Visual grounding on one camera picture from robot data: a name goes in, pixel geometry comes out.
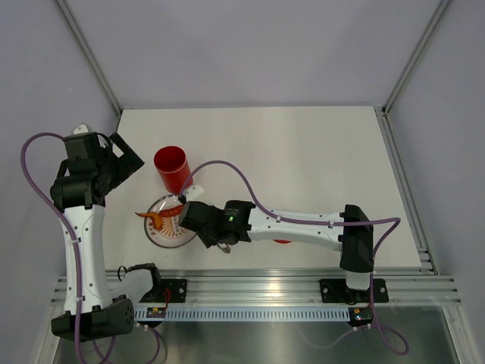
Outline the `red grilled sausage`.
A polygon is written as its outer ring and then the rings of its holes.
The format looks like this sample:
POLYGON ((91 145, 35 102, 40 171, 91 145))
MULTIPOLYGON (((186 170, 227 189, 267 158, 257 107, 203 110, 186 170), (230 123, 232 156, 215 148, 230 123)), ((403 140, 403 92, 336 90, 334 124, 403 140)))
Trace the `red grilled sausage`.
POLYGON ((158 212, 158 215, 161 218, 172 218, 174 216, 178 216, 183 211, 183 206, 172 206, 169 209, 161 209, 158 212))

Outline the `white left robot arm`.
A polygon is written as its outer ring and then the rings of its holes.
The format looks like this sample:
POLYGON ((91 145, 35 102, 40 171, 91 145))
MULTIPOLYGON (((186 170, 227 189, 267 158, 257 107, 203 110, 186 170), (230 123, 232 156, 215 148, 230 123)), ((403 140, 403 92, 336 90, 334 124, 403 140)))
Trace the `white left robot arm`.
POLYGON ((135 305, 164 292, 153 263, 134 265, 115 290, 105 274, 102 231, 105 197, 139 170, 143 160, 113 133, 78 133, 63 139, 67 158, 50 189, 64 232, 67 292, 64 312, 52 319, 53 335, 86 342, 129 334, 135 305))

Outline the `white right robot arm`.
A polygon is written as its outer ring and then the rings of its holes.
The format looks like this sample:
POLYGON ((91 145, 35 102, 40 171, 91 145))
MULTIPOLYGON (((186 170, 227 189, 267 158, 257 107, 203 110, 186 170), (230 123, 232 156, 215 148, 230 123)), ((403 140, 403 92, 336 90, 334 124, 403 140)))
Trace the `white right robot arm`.
POLYGON ((365 213, 347 205, 341 213, 297 218, 251 201, 230 200, 222 209, 201 201, 194 191, 186 153, 165 146, 153 158, 167 190, 177 198, 180 227, 193 232, 205 247, 228 253, 237 243, 273 240, 325 246, 340 254, 346 273, 344 291, 351 300, 371 294, 374 272, 374 225, 365 213))

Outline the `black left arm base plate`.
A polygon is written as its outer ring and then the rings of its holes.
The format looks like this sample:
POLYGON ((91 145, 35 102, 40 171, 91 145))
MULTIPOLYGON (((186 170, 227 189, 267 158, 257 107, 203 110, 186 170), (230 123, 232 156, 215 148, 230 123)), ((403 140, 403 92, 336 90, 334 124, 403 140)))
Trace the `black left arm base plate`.
POLYGON ((153 288, 140 300, 141 303, 185 303, 188 281, 182 278, 162 279, 161 286, 153 288))

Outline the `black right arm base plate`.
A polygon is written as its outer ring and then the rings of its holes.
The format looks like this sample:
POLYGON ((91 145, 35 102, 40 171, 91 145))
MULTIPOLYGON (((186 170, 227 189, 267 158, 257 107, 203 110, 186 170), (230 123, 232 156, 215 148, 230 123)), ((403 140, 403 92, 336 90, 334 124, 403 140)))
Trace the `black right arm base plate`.
MULTIPOLYGON (((319 280, 322 303, 344 303, 353 306, 358 303, 370 303, 371 290, 354 290, 346 285, 343 278, 328 278, 319 280)), ((375 303, 390 301, 386 282, 382 278, 373 280, 373 295, 375 303)))

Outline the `stainless steel tongs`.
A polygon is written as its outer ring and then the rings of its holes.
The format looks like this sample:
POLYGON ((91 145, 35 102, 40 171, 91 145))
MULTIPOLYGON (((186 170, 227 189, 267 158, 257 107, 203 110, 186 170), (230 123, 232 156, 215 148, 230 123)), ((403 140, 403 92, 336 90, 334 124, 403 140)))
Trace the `stainless steel tongs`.
POLYGON ((218 243, 217 247, 225 254, 229 254, 231 252, 230 247, 225 243, 218 243))

